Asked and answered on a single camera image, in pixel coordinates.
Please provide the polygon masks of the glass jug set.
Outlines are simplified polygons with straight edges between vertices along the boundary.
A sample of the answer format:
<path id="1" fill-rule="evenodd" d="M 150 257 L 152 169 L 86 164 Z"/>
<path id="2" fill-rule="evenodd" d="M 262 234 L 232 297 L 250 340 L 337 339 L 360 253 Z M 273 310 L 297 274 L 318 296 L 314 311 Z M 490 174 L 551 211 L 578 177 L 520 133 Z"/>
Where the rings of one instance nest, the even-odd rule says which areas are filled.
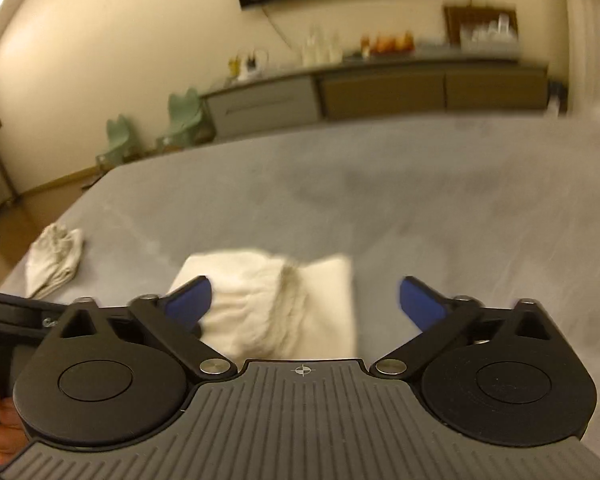
<path id="1" fill-rule="evenodd" d="M 340 64 L 343 50 L 337 35 L 330 38 L 320 26 L 313 27 L 300 49 L 303 67 Z"/>

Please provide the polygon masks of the green plastic chair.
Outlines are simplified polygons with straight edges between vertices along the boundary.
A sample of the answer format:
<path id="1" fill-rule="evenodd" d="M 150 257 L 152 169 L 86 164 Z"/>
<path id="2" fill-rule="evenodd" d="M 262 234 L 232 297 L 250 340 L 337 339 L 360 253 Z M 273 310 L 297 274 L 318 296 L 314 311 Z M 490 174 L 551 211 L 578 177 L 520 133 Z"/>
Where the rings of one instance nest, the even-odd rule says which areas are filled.
<path id="1" fill-rule="evenodd" d="M 168 99 L 169 125 L 156 141 L 158 153 L 185 150 L 211 143 L 215 133 L 204 102 L 195 88 L 171 93 Z"/>
<path id="2" fill-rule="evenodd" d="M 128 118 L 119 115 L 117 119 L 108 119 L 106 123 L 108 146 L 106 151 L 96 156 L 99 169 L 121 166 L 140 157 L 140 144 Z"/>

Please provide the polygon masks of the green plastic chair far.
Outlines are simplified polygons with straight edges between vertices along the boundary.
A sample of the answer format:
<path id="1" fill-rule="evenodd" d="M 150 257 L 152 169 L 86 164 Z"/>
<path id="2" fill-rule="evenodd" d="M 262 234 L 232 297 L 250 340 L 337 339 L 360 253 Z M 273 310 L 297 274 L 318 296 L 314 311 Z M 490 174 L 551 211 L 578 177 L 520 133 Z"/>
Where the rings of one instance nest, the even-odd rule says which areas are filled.
<path id="1" fill-rule="evenodd" d="M 108 146 L 106 151 L 96 156 L 99 169 L 121 166 L 140 157 L 140 144 L 128 118 L 119 115 L 117 119 L 108 119 L 106 123 Z"/>

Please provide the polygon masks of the long grey brown sideboard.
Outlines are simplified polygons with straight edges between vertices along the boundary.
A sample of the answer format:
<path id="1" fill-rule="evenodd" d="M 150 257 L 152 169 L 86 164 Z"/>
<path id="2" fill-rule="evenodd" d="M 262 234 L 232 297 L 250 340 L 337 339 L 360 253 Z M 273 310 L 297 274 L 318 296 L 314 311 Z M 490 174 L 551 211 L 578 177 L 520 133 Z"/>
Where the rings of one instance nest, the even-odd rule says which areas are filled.
<path id="1" fill-rule="evenodd" d="M 497 58 L 386 58 L 269 73 L 204 94 L 221 139 L 319 122 L 468 110 L 545 110 L 540 64 Z"/>

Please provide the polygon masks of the brown framed board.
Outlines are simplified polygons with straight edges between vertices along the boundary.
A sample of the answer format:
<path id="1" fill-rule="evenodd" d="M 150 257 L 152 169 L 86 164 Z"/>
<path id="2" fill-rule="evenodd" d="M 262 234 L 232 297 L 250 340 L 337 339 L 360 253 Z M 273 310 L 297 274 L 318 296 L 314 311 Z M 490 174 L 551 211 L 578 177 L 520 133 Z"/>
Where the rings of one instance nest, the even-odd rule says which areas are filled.
<path id="1" fill-rule="evenodd" d="M 446 39 L 452 46 L 460 45 L 460 30 L 475 28 L 478 25 L 489 25 L 498 22 L 501 15 L 508 17 L 509 28 L 518 34 L 517 13 L 514 9 L 497 6 L 453 6 L 444 4 L 442 12 L 445 21 Z"/>

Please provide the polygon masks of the white bottle on floor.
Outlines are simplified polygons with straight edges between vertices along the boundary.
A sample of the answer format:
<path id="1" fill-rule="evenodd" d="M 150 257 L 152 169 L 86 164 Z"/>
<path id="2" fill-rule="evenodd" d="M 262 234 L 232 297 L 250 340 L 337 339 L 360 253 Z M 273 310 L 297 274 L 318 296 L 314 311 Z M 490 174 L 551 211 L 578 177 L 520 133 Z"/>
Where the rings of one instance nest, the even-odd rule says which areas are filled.
<path id="1" fill-rule="evenodd" d="M 568 96 L 565 93 L 552 93 L 547 101 L 546 114 L 557 117 L 568 112 Z"/>

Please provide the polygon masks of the small crumpled white cloth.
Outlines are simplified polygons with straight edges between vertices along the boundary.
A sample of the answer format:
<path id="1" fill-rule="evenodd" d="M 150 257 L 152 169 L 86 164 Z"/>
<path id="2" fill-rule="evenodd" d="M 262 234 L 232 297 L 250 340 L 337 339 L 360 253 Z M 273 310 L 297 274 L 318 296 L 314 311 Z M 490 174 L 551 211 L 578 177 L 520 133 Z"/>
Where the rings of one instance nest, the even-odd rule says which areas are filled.
<path id="1" fill-rule="evenodd" d="M 43 299 L 69 283 L 78 272 L 83 244 L 81 229 L 70 230 L 59 223 L 46 226 L 28 251 L 26 297 Z"/>

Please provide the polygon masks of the fruit bowl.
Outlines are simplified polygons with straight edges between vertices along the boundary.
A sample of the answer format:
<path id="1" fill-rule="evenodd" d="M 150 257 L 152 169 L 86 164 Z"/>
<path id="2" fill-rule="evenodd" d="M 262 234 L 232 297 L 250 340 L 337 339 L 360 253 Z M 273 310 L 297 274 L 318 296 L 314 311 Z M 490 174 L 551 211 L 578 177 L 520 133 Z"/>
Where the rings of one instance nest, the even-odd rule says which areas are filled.
<path id="1" fill-rule="evenodd" d="M 363 58 L 407 55 L 414 51 L 415 40 L 410 32 L 401 35 L 377 35 L 375 38 L 364 35 L 360 40 L 360 52 Z"/>

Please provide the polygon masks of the green plastic chair near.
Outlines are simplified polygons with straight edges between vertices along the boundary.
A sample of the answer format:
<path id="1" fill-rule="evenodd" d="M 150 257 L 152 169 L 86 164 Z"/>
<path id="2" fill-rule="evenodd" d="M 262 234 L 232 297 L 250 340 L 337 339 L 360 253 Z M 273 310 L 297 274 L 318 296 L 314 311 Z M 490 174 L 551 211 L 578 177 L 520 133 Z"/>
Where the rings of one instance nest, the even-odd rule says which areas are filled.
<path id="1" fill-rule="evenodd" d="M 215 133 L 204 102 L 195 88 L 171 93 L 168 99 L 169 125 L 156 141 L 158 153 L 185 150 L 211 143 Z"/>

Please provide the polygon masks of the cream white sweater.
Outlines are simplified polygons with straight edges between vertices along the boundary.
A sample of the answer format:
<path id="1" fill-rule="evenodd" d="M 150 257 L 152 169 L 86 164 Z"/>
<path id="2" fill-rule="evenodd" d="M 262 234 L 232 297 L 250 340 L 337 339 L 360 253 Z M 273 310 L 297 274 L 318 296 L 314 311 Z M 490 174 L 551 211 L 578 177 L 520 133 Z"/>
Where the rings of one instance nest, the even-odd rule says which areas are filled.
<path id="1" fill-rule="evenodd" d="M 201 341 L 237 366 L 249 359 L 358 355 L 353 270 L 345 255 L 302 263 L 255 249 L 193 254 L 170 289 L 198 276 L 211 283 Z"/>

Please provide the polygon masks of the grey storage basket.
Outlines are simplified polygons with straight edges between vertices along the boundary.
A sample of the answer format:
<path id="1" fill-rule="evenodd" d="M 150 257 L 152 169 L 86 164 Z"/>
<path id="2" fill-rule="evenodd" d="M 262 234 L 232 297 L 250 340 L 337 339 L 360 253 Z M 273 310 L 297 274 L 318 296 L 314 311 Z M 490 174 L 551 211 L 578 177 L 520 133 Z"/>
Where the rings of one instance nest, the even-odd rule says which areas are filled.
<path id="1" fill-rule="evenodd" d="M 479 58 L 518 58 L 520 44 L 513 27 L 497 22 L 460 29 L 460 50 Z"/>

